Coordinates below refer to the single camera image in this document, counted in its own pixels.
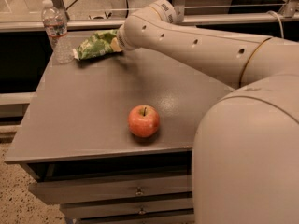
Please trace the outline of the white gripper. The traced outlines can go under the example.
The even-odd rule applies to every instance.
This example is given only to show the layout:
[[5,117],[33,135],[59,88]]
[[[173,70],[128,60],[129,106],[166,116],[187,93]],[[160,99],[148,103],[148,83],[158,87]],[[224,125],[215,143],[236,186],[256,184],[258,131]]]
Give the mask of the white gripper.
[[140,16],[129,16],[117,32],[117,38],[111,40],[111,48],[114,52],[123,50],[134,50],[146,47],[142,29],[147,22]]

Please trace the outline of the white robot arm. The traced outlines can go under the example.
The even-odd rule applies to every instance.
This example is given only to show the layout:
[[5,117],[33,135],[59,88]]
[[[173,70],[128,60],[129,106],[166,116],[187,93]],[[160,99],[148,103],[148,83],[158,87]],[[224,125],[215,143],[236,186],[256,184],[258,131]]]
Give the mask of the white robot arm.
[[205,114],[192,149],[196,224],[299,224],[299,43],[178,26],[158,0],[118,31],[232,87]]

